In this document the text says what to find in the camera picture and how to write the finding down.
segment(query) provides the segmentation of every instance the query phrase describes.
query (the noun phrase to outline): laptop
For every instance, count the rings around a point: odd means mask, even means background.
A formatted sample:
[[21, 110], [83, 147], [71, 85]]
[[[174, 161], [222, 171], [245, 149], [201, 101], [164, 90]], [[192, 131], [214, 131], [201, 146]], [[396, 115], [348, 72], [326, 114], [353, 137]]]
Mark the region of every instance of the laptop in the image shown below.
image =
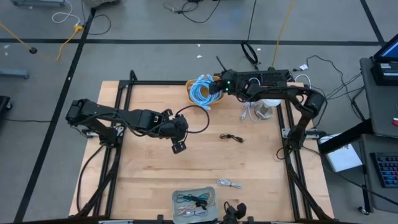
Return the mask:
[[371, 69], [377, 85], [398, 86], [398, 34], [373, 57]]

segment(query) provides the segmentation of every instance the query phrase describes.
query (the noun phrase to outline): black metal frame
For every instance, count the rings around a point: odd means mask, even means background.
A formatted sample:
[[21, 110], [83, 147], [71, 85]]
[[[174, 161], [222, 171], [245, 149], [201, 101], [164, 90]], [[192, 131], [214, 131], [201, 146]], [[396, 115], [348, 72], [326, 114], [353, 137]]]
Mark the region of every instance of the black metal frame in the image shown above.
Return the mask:
[[362, 121], [366, 120], [365, 117], [363, 116], [361, 110], [359, 109], [358, 105], [356, 104], [355, 99], [359, 96], [364, 91], [365, 87], [360, 89], [353, 97], [353, 100], [351, 102], [351, 106], [353, 107], [353, 110], [356, 110], [359, 114], [359, 117], [361, 118]]
[[[133, 85], [184, 85], [186, 84], [187, 81], [150, 81], [150, 80], [145, 80], [145, 81], [140, 81], [137, 79], [135, 76], [134, 72], [130, 72], [130, 79], [129, 80], [120, 80], [119, 85], [118, 85], [118, 92], [116, 94], [116, 99], [115, 99], [115, 108], [119, 108], [121, 106], [121, 100], [122, 100], [122, 94], [125, 88], [127, 88], [127, 95], [126, 99], [124, 102], [124, 110], [128, 110], [130, 102], [131, 102], [131, 94], [132, 94], [132, 87]], [[286, 104], [286, 111], [287, 111], [287, 117], [289, 121], [289, 126], [290, 128], [293, 128], [294, 126], [294, 119], [293, 119], [293, 113], [292, 113], [292, 107], [289, 103], [288, 100], [285, 101]], [[292, 161], [290, 158], [290, 155], [288, 153], [288, 149], [286, 145], [284, 144], [284, 137], [282, 134], [282, 128], [285, 128], [285, 121], [284, 121], [284, 115], [282, 112], [282, 107], [281, 105], [277, 106], [277, 114], [278, 114], [278, 121], [279, 121], [279, 128], [280, 128], [280, 136], [281, 136], [281, 141], [282, 145], [284, 148], [284, 154], [285, 154], [285, 166], [287, 169], [287, 172], [289, 173], [289, 167], [292, 167]], [[106, 210], [104, 215], [99, 215], [100, 211], [100, 206], [101, 206], [101, 198], [99, 197], [97, 202], [95, 203], [95, 206], [93, 208], [93, 216], [91, 217], [70, 217], [66, 219], [56, 219], [56, 220], [43, 220], [43, 221], [35, 221], [35, 222], [24, 222], [24, 223], [30, 223], [30, 224], [47, 224], [47, 223], [58, 223], [58, 224], [81, 224], [81, 223], [98, 223], [99, 220], [110, 220], [111, 216], [111, 211], [112, 211], [112, 205], [113, 205], [113, 197], [114, 197], [114, 191], [116, 188], [116, 180], [117, 180], [117, 173], [119, 169], [119, 160], [120, 160], [120, 155], [121, 155], [121, 149], [123, 147], [123, 135], [118, 136], [118, 141], [119, 146], [116, 148], [115, 152], [115, 159], [114, 163], [116, 162], [116, 171], [114, 172], [113, 178], [110, 181], [110, 186], [109, 186], [109, 192], [108, 192], [108, 200], [106, 202]], [[107, 148], [106, 153], [104, 155], [104, 161], [103, 161], [103, 166], [101, 170], [101, 175], [99, 178], [99, 184], [103, 183], [105, 181], [106, 174], [108, 172], [108, 165], [109, 165], [109, 159], [111, 155], [111, 149]], [[304, 210], [305, 210], [305, 218], [300, 217], [300, 211], [299, 211], [299, 203], [297, 200], [297, 193], [295, 190], [295, 184], [293, 181], [293, 178], [298, 178], [299, 181], [303, 183], [304, 189], [306, 189], [305, 185], [305, 177], [304, 177], [304, 172], [303, 172], [303, 165], [301, 161], [301, 156], [300, 152], [294, 151], [294, 157], [295, 157], [295, 163], [296, 163], [296, 170], [297, 170], [297, 175], [295, 177], [292, 177], [291, 175], [287, 175], [288, 183], [289, 183], [289, 192], [290, 192], [290, 199], [292, 201], [292, 210], [293, 210], [293, 215], [294, 215], [294, 222], [297, 223], [336, 223], [337, 220], [314, 220], [312, 218], [312, 209], [307, 201], [308, 198], [313, 200], [310, 195], [305, 197], [303, 194], [303, 205], [304, 205]], [[150, 223], [150, 224], [162, 224], [162, 223], [173, 223], [172, 220], [163, 220], [163, 215], [158, 215], [156, 220], [134, 220], [134, 223]], [[254, 221], [254, 217], [247, 217], [247, 221], [243, 223], [249, 223], [249, 224], [260, 224], [260, 223], [270, 223], [270, 222], [256, 222]]]
[[[150, 81], [150, 80], [144, 80], [140, 81], [138, 80], [135, 76], [132, 77], [132, 73], [130, 74], [130, 80], [120, 80], [119, 81], [119, 86], [118, 86], [118, 93], [116, 95], [116, 100], [115, 100], [115, 108], [120, 107], [120, 102], [121, 102], [121, 96], [122, 92], [125, 87], [127, 87], [127, 95], [126, 95], [126, 101], [124, 104], [124, 109], [128, 110], [129, 104], [131, 101], [131, 93], [132, 93], [132, 87], [133, 85], [184, 85], [186, 84], [186, 81]], [[287, 117], [289, 120], [289, 126], [290, 128], [293, 128], [294, 126], [294, 119], [293, 119], [293, 114], [292, 114], [292, 108], [289, 103], [289, 101], [286, 100], [286, 110], [287, 110]], [[282, 107], [279, 105], [277, 107], [277, 113], [278, 113], [278, 120], [279, 120], [279, 126], [280, 126], [280, 131], [281, 131], [281, 140], [282, 143], [284, 141], [283, 135], [282, 135], [282, 128], [285, 128], [285, 123], [284, 123], [284, 116], [282, 112]], [[120, 136], [121, 142], [119, 149], [116, 149], [116, 153], [121, 153], [121, 148], [123, 146], [123, 136]], [[106, 173], [107, 173], [107, 167], [109, 164], [109, 158], [111, 154], [111, 149], [107, 149], [106, 153], [104, 155], [104, 162], [103, 162], [103, 168], [101, 170], [101, 176], [100, 176], [100, 183], [104, 180]], [[285, 164], [286, 168], [288, 164], [291, 164], [291, 158], [288, 155], [287, 147], [284, 145], [284, 154], [285, 154]], [[305, 185], [305, 177], [304, 177], [304, 171], [303, 171], [303, 165], [301, 161], [301, 156], [300, 152], [294, 151], [294, 156], [295, 156], [295, 163], [296, 163], [296, 169], [298, 172], [298, 177], [302, 181], [303, 185]], [[113, 197], [114, 197], [114, 191], [115, 191], [115, 186], [116, 186], [116, 179], [117, 179], [117, 171], [116, 175], [113, 177], [110, 186], [109, 186], [109, 193], [108, 193], [108, 201], [106, 204], [106, 211], [105, 211], [105, 217], [110, 217], [111, 215], [111, 209], [112, 209], [112, 203], [113, 203]], [[304, 209], [305, 209], [305, 216], [306, 219], [301, 219], [300, 218], [300, 211], [299, 211], [299, 203], [297, 201], [297, 193], [295, 190], [295, 184], [291, 177], [288, 175], [288, 182], [289, 182], [289, 191], [290, 191], [290, 199], [292, 201], [292, 210], [294, 214], [294, 219], [295, 221], [309, 221], [312, 220], [312, 211], [311, 208], [306, 200], [306, 198], [303, 196], [303, 204], [304, 204]], [[101, 199], [99, 199], [95, 205], [94, 213], [93, 215], [99, 215], [99, 210], [101, 206]], [[248, 217], [248, 220], [250, 220], [250, 223], [260, 223], [260, 222], [255, 222], [253, 217]], [[315, 223], [328, 223], [330, 221], [326, 220], [313, 220]], [[163, 220], [162, 215], [158, 215], [157, 220], [134, 220], [134, 222], [143, 222], [143, 223], [165, 223], [165, 222], [172, 222], [170, 220]]]

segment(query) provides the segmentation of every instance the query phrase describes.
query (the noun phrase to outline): wooden tabletop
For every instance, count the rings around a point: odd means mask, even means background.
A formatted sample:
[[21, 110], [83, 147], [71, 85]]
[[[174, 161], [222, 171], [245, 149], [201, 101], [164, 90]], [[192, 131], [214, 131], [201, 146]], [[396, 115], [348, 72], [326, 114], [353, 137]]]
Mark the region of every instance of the wooden tabletop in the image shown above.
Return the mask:
[[[98, 104], [114, 106], [117, 87], [118, 82], [103, 82]], [[175, 113], [187, 105], [183, 85], [134, 85], [132, 88], [130, 110], [161, 112], [170, 108]], [[292, 108], [297, 122], [300, 113]], [[255, 221], [294, 221], [285, 163], [275, 156], [282, 147], [276, 110], [270, 119], [254, 124], [248, 115], [240, 120], [242, 104], [234, 96], [225, 96], [208, 112], [208, 129], [189, 134], [187, 149], [177, 155], [172, 152], [170, 140], [139, 138], [126, 131], [111, 218], [155, 220], [158, 214], [163, 214], [165, 220], [171, 220], [173, 191], [212, 186], [216, 189], [220, 219], [224, 216], [223, 204], [228, 201], [234, 207], [245, 203], [246, 216], [253, 216]], [[191, 131], [206, 124], [206, 116], [198, 108], [189, 108], [183, 114]], [[289, 127], [286, 113], [284, 118]], [[220, 134], [237, 135], [245, 142], [220, 139]], [[88, 140], [82, 165], [99, 148], [98, 143], [98, 138]], [[306, 140], [304, 146], [318, 150], [313, 140]], [[333, 217], [320, 157], [306, 150], [300, 153], [308, 191], [325, 213]], [[98, 186], [103, 155], [104, 150], [88, 164], [83, 174], [81, 206]], [[217, 186], [217, 179], [243, 184], [243, 189]], [[298, 188], [296, 191], [301, 217], [305, 217], [300, 191]], [[107, 196], [106, 190], [101, 213], [104, 213]], [[76, 193], [70, 209], [70, 214], [75, 213]]]

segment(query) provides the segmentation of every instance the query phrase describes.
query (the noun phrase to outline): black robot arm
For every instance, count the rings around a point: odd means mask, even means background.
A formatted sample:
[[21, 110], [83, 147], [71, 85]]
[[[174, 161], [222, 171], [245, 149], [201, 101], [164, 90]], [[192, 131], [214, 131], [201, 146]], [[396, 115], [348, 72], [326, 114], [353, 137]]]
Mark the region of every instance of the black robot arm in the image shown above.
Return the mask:
[[[300, 149], [305, 140], [305, 128], [309, 122], [318, 115], [325, 102], [325, 98], [319, 92], [309, 88], [267, 87], [260, 86], [259, 80], [241, 77], [233, 70], [227, 70], [221, 74], [221, 79], [210, 85], [210, 93], [219, 91], [234, 95], [240, 102], [253, 102], [261, 99], [286, 99], [301, 112], [302, 116], [294, 126], [286, 139], [285, 145], [290, 149]], [[301, 104], [297, 96], [307, 96], [304, 104]]]
[[151, 110], [115, 110], [84, 99], [73, 101], [66, 119], [69, 125], [83, 125], [96, 132], [100, 144], [105, 146], [115, 147], [119, 144], [118, 130], [105, 126], [99, 119], [123, 124], [139, 137], [171, 139], [173, 152], [177, 154], [187, 148], [183, 140], [188, 123], [182, 114], [176, 114], [173, 119], [169, 118], [171, 115], [170, 109], [161, 113]]

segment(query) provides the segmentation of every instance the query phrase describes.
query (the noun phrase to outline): table leg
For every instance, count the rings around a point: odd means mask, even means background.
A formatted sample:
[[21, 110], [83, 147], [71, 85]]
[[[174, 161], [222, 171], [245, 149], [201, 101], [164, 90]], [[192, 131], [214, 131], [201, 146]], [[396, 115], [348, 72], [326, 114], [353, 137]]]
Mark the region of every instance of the table leg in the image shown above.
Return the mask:
[[372, 121], [370, 118], [362, 121], [355, 127], [350, 128], [349, 130], [339, 134], [327, 142], [320, 144], [319, 152], [320, 154], [328, 154], [329, 152], [333, 152], [334, 150], [359, 139], [362, 134], [374, 134]]
[[359, 92], [357, 92], [357, 93], [355, 94], [355, 96], [353, 97], [353, 100], [352, 100], [352, 102], [351, 102], [351, 105], [352, 105], [352, 106], [355, 108], [355, 110], [358, 112], [358, 114], [359, 114], [359, 116], [361, 117], [361, 120], [362, 120], [362, 121], [364, 121], [364, 120], [366, 120], [366, 119], [365, 119], [365, 117], [363, 116], [363, 114], [362, 114], [361, 110], [359, 109], [358, 105], [356, 104], [355, 99], [359, 96], [359, 94], [362, 93], [362, 91], [363, 91], [364, 89], [365, 89], [365, 88], [362, 88]]

